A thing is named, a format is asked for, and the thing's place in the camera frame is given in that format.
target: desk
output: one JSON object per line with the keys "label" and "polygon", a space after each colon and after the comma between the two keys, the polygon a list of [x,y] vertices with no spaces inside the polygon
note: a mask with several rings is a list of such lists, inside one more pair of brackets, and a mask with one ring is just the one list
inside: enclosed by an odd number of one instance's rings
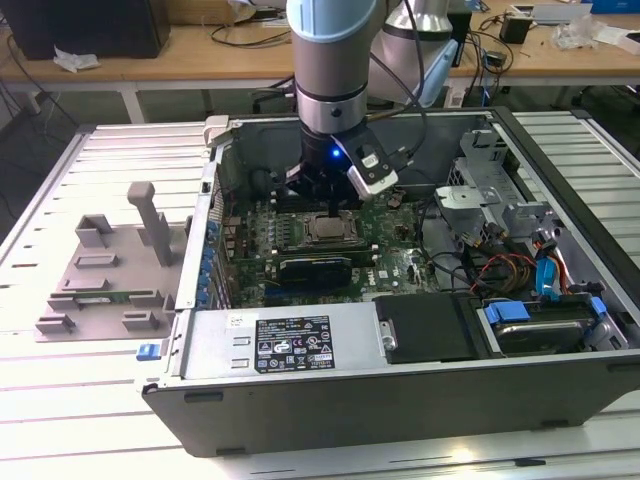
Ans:
{"label": "desk", "polygon": [[[548,155],[558,149],[574,153],[560,155],[556,165],[576,191],[596,190],[611,202],[592,209],[619,241],[634,232],[640,236],[633,221],[620,219],[638,182],[623,164],[636,165],[628,154],[567,112],[517,118]],[[193,458],[136,393],[135,382],[155,376],[157,368],[135,361],[142,340],[36,344],[31,328],[75,250],[81,215],[103,213],[113,226],[140,224],[137,211],[123,200],[129,182],[141,179],[155,182],[154,202],[170,223],[192,213],[200,166],[209,159],[203,126],[114,125],[79,133],[0,247],[3,479],[531,480],[631,478],[640,472],[640,392],[622,397],[582,427]],[[562,138],[566,145],[559,145]],[[585,174],[589,163],[602,178]],[[618,191],[621,183],[624,190]],[[624,215],[633,216],[633,209],[626,210]],[[631,243],[624,246],[637,252]],[[536,459],[538,465],[523,468],[514,459]]]}
{"label": "desk", "polygon": [[[527,3],[550,3],[552,0],[534,0]],[[489,13],[472,17],[472,27],[493,15],[502,13],[512,1],[491,0]],[[597,20],[609,26],[627,29],[640,28],[640,15],[596,15]],[[596,49],[561,51],[551,43],[555,27],[538,26],[532,29],[523,45],[510,45],[514,60],[511,69],[500,79],[504,86],[571,86],[571,85],[635,85],[640,82],[640,56],[633,56],[621,48],[604,43]],[[487,33],[498,36],[500,25]],[[482,39],[486,49],[504,50],[490,38]],[[460,67],[453,69],[448,80],[447,107],[460,107],[466,88],[475,72],[476,58],[466,48]]]}
{"label": "desk", "polygon": [[[507,0],[489,0],[492,10],[474,14],[473,26],[504,11]],[[640,15],[599,15],[611,26],[638,28]],[[283,30],[247,26],[229,33],[235,42],[263,39]],[[488,30],[497,34],[498,27]],[[122,95],[132,123],[145,121],[138,92],[143,90],[206,90],[264,87],[293,72],[292,47],[281,45],[261,50],[231,48],[214,44],[208,29],[201,26],[174,26],[171,38],[158,58],[146,60],[101,59],[102,67],[72,74],[52,61],[27,61],[24,65],[48,91],[117,91]],[[562,52],[551,45],[551,27],[529,32],[522,46],[514,46],[514,64],[501,79],[509,86],[568,86],[640,84],[640,57],[602,44],[595,50]],[[483,46],[491,46],[487,39]],[[8,55],[0,42],[0,58]],[[475,72],[475,55],[467,49],[460,67],[447,80],[446,106],[460,107],[465,89]],[[0,77],[12,91],[33,91],[13,62],[0,68]]]}

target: metal workbench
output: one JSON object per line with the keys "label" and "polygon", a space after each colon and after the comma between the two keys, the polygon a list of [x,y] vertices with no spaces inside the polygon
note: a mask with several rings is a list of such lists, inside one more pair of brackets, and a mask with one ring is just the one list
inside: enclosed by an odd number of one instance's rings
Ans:
{"label": "metal workbench", "polygon": [[[639,262],[635,160],[590,120],[517,118]],[[81,215],[138,224],[127,188],[151,180],[168,221],[184,221],[209,157],[202,127],[109,126],[76,135],[0,248],[0,478],[640,477],[640,392],[579,428],[196,459],[136,392],[154,367],[136,362],[140,341],[34,343],[33,323],[77,245]]]}

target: blue plastic tab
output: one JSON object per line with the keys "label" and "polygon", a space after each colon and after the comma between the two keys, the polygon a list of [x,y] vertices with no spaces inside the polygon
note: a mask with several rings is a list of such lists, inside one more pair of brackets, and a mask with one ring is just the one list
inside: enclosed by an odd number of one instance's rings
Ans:
{"label": "blue plastic tab", "polygon": [[591,297],[591,307],[598,317],[602,317],[607,313],[607,306],[600,297]]}
{"label": "blue plastic tab", "polygon": [[544,257],[538,260],[536,269],[536,292],[538,295],[546,295],[551,300],[558,300],[558,294],[553,291],[553,283],[556,278],[556,264],[550,258]]}
{"label": "blue plastic tab", "polygon": [[204,250],[202,250],[202,258],[204,258],[205,260],[213,260],[213,257],[215,257],[215,255],[216,251],[211,247],[205,247]]}
{"label": "blue plastic tab", "polygon": [[207,288],[210,283],[211,283],[211,279],[209,278],[209,275],[207,275],[206,273],[203,273],[198,277],[199,288]]}
{"label": "blue plastic tab", "polygon": [[494,302],[484,309],[487,320],[494,323],[526,322],[531,319],[527,307],[522,302]]}
{"label": "blue plastic tab", "polygon": [[213,270],[213,264],[205,260],[200,265],[200,270],[203,270],[205,273],[211,273],[211,270]]}
{"label": "blue plastic tab", "polygon": [[138,353],[136,354],[136,360],[139,362],[149,362],[152,360],[160,360],[161,358],[160,345],[157,343],[143,343],[138,348]]}

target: power supply label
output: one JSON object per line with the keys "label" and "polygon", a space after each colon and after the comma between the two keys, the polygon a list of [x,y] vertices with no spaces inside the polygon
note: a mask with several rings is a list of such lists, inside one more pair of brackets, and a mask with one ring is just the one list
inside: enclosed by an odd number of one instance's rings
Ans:
{"label": "power supply label", "polygon": [[329,317],[297,317],[256,322],[258,373],[335,368]]}

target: electronic equipment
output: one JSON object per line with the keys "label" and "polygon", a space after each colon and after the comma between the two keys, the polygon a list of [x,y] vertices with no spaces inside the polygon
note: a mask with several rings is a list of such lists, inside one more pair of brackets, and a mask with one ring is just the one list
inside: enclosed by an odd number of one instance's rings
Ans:
{"label": "electronic equipment", "polygon": [[590,3],[571,4],[537,4],[537,5],[511,5],[511,10],[518,16],[528,16],[538,25],[560,25],[570,23],[574,18],[580,18],[591,12],[593,5]]}
{"label": "electronic equipment", "polygon": [[[640,271],[507,111],[428,114],[438,148],[334,217],[284,181],[296,120],[210,138],[142,390],[187,452],[574,426],[637,388]],[[420,124],[372,128],[393,149]]]}
{"label": "electronic equipment", "polygon": [[521,45],[527,38],[532,23],[531,17],[505,15],[500,28],[500,39],[505,43]]}
{"label": "electronic equipment", "polygon": [[458,42],[458,49],[453,59],[453,67],[460,65],[467,33],[471,25],[471,9],[464,0],[450,0],[447,18],[451,22],[451,38]]}
{"label": "electronic equipment", "polygon": [[0,9],[29,60],[50,60],[54,45],[98,58],[154,58],[171,28],[165,0],[1,0]]}

